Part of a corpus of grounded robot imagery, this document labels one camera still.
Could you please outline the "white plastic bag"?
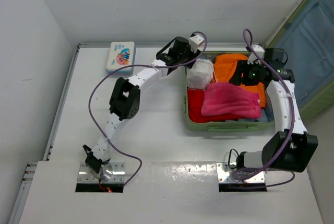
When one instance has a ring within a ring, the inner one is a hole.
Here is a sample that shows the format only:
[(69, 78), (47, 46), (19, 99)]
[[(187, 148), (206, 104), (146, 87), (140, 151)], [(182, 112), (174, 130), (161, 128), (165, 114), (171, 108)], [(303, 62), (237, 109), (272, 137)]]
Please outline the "white plastic bag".
[(211, 83), (214, 74), (213, 62), (197, 59), (192, 68), (186, 68), (186, 84), (190, 89), (205, 90)]

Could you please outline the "white first aid box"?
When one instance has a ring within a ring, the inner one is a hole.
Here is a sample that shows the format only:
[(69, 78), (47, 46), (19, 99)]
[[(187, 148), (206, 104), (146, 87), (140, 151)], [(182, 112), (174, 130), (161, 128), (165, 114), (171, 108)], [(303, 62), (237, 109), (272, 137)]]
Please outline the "white first aid box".
[(110, 45), (110, 51), (106, 63), (106, 71), (114, 72), (118, 76), (131, 76), (135, 63), (136, 47), (133, 41), (114, 41)]

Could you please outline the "orange cloth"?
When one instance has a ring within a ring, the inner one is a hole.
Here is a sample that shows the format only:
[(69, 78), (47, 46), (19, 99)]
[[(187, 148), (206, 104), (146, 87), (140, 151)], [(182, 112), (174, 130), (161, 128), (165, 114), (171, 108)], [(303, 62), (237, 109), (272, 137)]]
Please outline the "orange cloth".
[[(228, 82), (236, 70), (237, 62), (247, 62), (247, 60), (248, 57), (241, 53), (227, 53), (217, 56), (213, 64), (214, 75), (211, 83)], [(261, 108), (266, 107), (266, 95), (263, 83), (255, 86), (241, 85), (241, 87), (248, 92), (258, 93)]]

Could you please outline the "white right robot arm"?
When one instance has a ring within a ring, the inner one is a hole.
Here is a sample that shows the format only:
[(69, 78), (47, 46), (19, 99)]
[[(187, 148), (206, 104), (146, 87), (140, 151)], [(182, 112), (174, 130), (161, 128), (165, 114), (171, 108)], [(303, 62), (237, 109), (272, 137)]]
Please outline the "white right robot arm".
[(275, 120), (274, 136), (261, 151), (242, 152), (232, 177), (248, 180), (266, 170), (303, 172), (311, 160), (318, 139), (310, 135), (301, 119), (295, 98), (295, 79), (290, 69), (273, 68), (252, 46), (248, 61), (240, 61), (232, 78), (234, 85), (263, 83)]

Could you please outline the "pink towel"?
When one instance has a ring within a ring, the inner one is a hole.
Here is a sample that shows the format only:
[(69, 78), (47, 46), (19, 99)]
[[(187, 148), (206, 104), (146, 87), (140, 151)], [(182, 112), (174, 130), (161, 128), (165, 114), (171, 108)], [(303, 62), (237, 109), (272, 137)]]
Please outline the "pink towel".
[(261, 117), (260, 97), (228, 82), (209, 84), (204, 91), (202, 116), (234, 114), (243, 118)]

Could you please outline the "blue denim garment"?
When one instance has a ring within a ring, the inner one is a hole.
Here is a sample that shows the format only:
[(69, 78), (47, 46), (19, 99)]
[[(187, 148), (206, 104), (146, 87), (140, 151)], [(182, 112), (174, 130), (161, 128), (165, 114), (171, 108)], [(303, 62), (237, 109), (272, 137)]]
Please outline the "blue denim garment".
[(266, 115), (266, 112), (264, 109), (261, 110), (261, 117), (256, 119), (249, 119), (249, 118), (243, 118), (243, 119), (237, 119), (237, 120), (228, 120), (228, 122), (268, 122), (268, 117)]

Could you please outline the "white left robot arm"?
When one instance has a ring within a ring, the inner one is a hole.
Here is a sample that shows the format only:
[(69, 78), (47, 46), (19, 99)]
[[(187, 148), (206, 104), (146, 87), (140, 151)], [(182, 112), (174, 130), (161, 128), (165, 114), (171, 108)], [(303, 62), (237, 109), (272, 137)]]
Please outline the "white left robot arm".
[(194, 32), (188, 39), (176, 37), (159, 52), (150, 65), (141, 64), (142, 70), (128, 78), (118, 78), (109, 100), (109, 118), (104, 128), (98, 127), (102, 136), (93, 148), (84, 146), (85, 164), (95, 173), (102, 170), (111, 159), (112, 141), (120, 136), (130, 119), (139, 112), (140, 95), (160, 78), (181, 66), (191, 66), (207, 47), (207, 37)]

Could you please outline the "red cloth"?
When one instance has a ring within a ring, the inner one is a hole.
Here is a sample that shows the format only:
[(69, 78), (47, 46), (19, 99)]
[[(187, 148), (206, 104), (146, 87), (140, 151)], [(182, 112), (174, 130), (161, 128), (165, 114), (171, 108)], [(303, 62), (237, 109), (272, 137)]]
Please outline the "red cloth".
[(204, 101), (204, 91), (187, 89), (188, 115), (195, 123), (224, 122), (227, 120), (237, 121), (242, 119), (235, 114), (223, 114), (218, 116), (202, 116), (201, 108)]

